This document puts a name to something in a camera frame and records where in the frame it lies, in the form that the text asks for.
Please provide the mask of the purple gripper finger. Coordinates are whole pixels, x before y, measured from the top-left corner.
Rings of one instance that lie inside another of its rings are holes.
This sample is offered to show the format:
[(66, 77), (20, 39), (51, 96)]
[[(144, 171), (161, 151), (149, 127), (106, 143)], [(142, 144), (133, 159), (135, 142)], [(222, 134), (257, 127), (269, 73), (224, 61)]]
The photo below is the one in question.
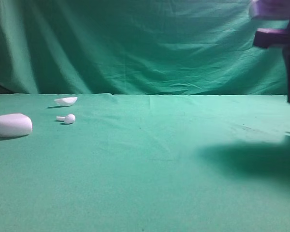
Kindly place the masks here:
[(253, 45), (262, 49), (271, 46), (281, 46), (290, 43), (289, 34), (285, 29), (263, 29), (255, 32)]
[(257, 15), (254, 19), (289, 20), (290, 0), (255, 0)]

